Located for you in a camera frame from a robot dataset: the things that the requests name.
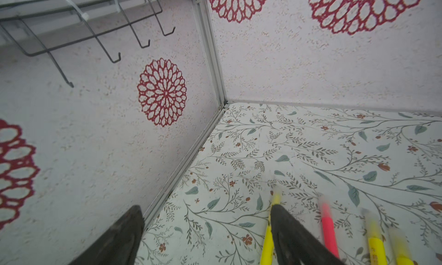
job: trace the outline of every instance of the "highlighter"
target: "highlighter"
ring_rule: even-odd
[[[413,265],[412,255],[408,247],[407,238],[398,228],[389,228],[391,244],[393,246],[394,255],[396,256],[397,265]]]
[[[322,216],[322,231],[324,233],[324,244],[335,257],[339,258],[338,244],[336,243],[336,236],[334,234],[334,223],[330,203],[326,196],[321,194],[319,196],[319,208]]]
[[[274,204],[280,204],[281,203],[281,193],[275,191],[273,193],[273,200],[272,200],[272,206]],[[271,265],[272,259],[273,259],[273,237],[272,237],[272,227],[270,224],[270,214],[269,214],[269,220],[267,222],[267,229],[266,229],[266,236],[264,237],[264,244],[262,246],[262,254],[261,254],[261,262],[260,265]]]
[[[365,217],[371,265],[387,265],[379,218],[365,208],[362,209],[362,215]]]

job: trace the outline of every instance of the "floral patterned surface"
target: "floral patterned surface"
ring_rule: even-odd
[[[361,207],[403,229],[415,264],[442,262],[442,118],[235,103],[144,234],[136,264],[258,264],[276,186],[320,241],[329,196],[340,257],[369,264]]]

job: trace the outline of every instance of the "pink highlighter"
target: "pink highlighter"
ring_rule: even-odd
[[[325,247],[337,258],[339,258],[338,244],[334,235],[334,223],[330,203],[323,194],[319,196],[319,208],[322,215],[322,231],[324,233]]]

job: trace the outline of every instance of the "yellow highlighter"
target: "yellow highlighter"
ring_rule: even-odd
[[[273,193],[272,206],[274,204],[281,203],[281,194],[279,192]],[[261,262],[260,265],[271,265],[273,259],[273,237],[272,237],[272,227],[270,224],[270,214],[267,223],[266,236],[264,237],[264,245],[262,246]]]
[[[397,265],[413,265],[412,255],[408,247],[407,238],[398,228],[389,228],[391,244],[393,246],[394,255],[396,256]]]
[[[362,215],[365,217],[371,265],[387,265],[379,218],[376,214],[365,208],[362,209]]]

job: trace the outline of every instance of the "red mandala design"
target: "red mandala design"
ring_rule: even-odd
[[[226,18],[229,22],[241,22],[243,19],[251,19],[256,12],[261,11],[266,0],[209,0],[212,9],[220,17]]]
[[[309,0],[312,17],[333,33],[372,31],[420,0]]]
[[[142,111],[155,125],[172,125],[186,106],[186,84],[176,64],[163,58],[146,65],[138,84]]]
[[[0,230],[20,216],[19,208],[34,195],[35,147],[21,139],[22,129],[0,119]]]

